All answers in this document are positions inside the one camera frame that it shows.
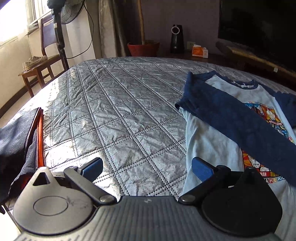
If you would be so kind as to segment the blue and white kids shirt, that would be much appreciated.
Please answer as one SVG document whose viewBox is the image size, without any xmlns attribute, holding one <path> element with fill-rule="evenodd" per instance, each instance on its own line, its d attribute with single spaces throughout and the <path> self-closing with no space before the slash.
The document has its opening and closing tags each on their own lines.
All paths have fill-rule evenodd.
<svg viewBox="0 0 296 241">
<path fill-rule="evenodd" d="M 234 171 L 253 167 L 283 208 L 276 234 L 295 240 L 295 96 L 216 71 L 188 73 L 176 109 L 186 120 L 183 192 L 201 183 L 193 171 L 195 157 Z"/>
</svg>

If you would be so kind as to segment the dark blue zipper storage bag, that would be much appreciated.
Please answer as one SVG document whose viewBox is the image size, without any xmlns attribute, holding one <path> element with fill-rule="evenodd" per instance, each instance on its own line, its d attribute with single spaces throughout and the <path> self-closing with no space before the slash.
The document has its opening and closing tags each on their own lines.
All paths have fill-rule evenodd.
<svg viewBox="0 0 296 241">
<path fill-rule="evenodd" d="M 43 109 L 36 108 L 1 128 L 1 205 L 17 198 L 45 166 Z"/>
</svg>

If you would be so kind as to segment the silver quilted bedspread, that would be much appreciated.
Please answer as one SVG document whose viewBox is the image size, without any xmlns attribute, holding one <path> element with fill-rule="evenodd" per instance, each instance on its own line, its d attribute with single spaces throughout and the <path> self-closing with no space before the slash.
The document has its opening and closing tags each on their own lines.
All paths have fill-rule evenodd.
<svg viewBox="0 0 296 241">
<path fill-rule="evenodd" d="M 275 97 L 295 93 L 267 79 L 214 64 L 168 58 L 87 60 L 43 88 L 18 113 L 44 110 L 45 164 L 60 171 L 94 157 L 104 162 L 97 185 L 112 194 L 179 195 L 200 184 L 191 161 L 241 171 L 257 168 L 284 212 L 295 209 L 295 188 L 232 140 L 176 108 L 188 72 L 257 112 L 295 143 L 295 110 Z"/>
</svg>

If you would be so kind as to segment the wooden chair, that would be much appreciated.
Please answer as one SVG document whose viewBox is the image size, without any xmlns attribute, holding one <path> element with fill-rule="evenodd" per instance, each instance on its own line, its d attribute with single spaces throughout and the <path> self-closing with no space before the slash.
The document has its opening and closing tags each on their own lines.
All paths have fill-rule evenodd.
<svg viewBox="0 0 296 241">
<path fill-rule="evenodd" d="M 55 78 L 59 77 L 62 73 L 69 69 L 69 65 L 67 60 L 62 58 L 61 53 L 48 57 L 46 54 L 46 48 L 50 45 L 57 44 L 55 31 L 54 31 L 54 23 L 53 17 L 48 15 L 41 18 L 40 21 L 40 36 L 41 36 L 41 51 L 42 56 L 32 56 L 27 62 L 23 63 L 23 71 L 19 74 L 22 77 L 25 86 L 29 92 L 30 97 L 34 97 L 34 93 L 32 91 L 31 84 L 29 83 L 29 77 L 37 77 L 37 81 L 41 88 L 45 87 L 46 84 L 44 79 L 46 77 L 51 77 L 51 81 Z M 62 62 L 63 71 L 55 76 L 53 74 L 51 66 L 58 62 Z"/>
</svg>

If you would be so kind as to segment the dark wooden tv cabinet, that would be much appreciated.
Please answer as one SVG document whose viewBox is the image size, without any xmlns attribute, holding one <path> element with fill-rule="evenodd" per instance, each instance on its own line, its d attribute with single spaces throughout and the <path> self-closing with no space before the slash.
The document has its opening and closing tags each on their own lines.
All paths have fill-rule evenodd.
<svg viewBox="0 0 296 241">
<path fill-rule="evenodd" d="M 248 72 L 259 77 L 266 78 L 277 84 L 281 84 L 295 91 L 295 72 L 287 70 L 268 60 L 260 58 L 242 49 L 241 47 L 232 47 L 229 44 L 224 44 L 220 41 L 216 42 L 216 47 L 221 52 L 220 54 L 210 53 L 208 58 L 192 56 L 192 51 L 186 50 L 184 53 L 170 53 L 169 50 L 164 50 L 160 56 L 166 58 L 179 58 L 204 63 L 216 64 L 224 67 L 230 67 L 236 70 Z"/>
</svg>

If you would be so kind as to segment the white sneakers on chair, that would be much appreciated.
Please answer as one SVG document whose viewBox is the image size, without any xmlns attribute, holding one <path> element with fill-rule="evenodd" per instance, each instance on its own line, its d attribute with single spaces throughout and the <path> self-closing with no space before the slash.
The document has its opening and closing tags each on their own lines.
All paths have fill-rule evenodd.
<svg viewBox="0 0 296 241">
<path fill-rule="evenodd" d="M 28 71 L 31 68 L 33 68 L 34 66 L 40 64 L 43 61 L 46 61 L 48 59 L 48 57 L 45 56 L 32 56 L 27 62 L 23 63 L 23 70 L 24 71 Z"/>
</svg>

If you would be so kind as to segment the orange tissue box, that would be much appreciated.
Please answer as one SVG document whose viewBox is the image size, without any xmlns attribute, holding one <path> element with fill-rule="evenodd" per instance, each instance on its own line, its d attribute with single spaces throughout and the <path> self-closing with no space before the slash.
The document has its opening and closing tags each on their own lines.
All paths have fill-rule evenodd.
<svg viewBox="0 0 296 241">
<path fill-rule="evenodd" d="M 192 56 L 193 57 L 201 57 L 208 58 L 208 49 L 206 47 L 202 47 L 200 45 L 194 45 L 192 47 Z"/>
</svg>

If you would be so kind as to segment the red plant pot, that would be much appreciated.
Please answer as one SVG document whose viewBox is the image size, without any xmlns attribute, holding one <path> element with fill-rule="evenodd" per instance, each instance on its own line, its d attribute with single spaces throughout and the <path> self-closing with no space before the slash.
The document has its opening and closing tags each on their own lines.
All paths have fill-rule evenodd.
<svg viewBox="0 0 296 241">
<path fill-rule="evenodd" d="M 127 44 L 133 57 L 156 57 L 159 51 L 160 42 L 148 41 L 145 44 Z"/>
</svg>

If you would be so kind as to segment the beige curtain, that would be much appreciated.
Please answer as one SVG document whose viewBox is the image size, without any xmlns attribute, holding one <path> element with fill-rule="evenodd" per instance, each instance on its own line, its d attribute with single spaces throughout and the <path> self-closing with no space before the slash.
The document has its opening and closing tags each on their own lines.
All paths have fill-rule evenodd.
<svg viewBox="0 0 296 241">
<path fill-rule="evenodd" d="M 103 58 L 127 56 L 127 42 L 119 1 L 103 0 L 98 3 L 100 46 Z"/>
</svg>

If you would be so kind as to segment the black television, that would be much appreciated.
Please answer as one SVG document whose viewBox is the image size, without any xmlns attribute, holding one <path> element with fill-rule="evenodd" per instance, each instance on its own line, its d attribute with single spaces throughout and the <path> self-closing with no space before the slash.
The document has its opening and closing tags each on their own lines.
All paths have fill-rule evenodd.
<svg viewBox="0 0 296 241">
<path fill-rule="evenodd" d="M 295 1 L 220 1 L 218 37 L 295 70 Z"/>
</svg>

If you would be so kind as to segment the black standing fan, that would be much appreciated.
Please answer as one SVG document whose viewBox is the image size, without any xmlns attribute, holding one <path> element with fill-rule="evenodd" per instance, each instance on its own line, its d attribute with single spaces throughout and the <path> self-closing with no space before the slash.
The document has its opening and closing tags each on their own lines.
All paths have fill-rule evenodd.
<svg viewBox="0 0 296 241">
<path fill-rule="evenodd" d="M 79 16 L 85 5 L 84 0 L 48 0 L 47 6 L 52 12 L 54 33 L 57 42 L 57 48 L 65 70 L 69 69 L 65 53 L 65 41 L 62 31 L 62 25 L 66 25 Z"/>
</svg>

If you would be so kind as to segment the potted tree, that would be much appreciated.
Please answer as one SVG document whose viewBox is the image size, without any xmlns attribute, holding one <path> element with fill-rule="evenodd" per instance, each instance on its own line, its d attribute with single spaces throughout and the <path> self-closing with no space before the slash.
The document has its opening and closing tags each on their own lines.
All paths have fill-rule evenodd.
<svg viewBox="0 0 296 241">
<path fill-rule="evenodd" d="M 139 21 L 140 21 L 141 40 L 142 40 L 142 44 L 145 45 L 144 17 L 143 17 L 143 13 L 142 13 L 142 1 L 141 0 L 137 0 L 137 6 L 138 6 L 138 13 L 139 13 Z"/>
</svg>

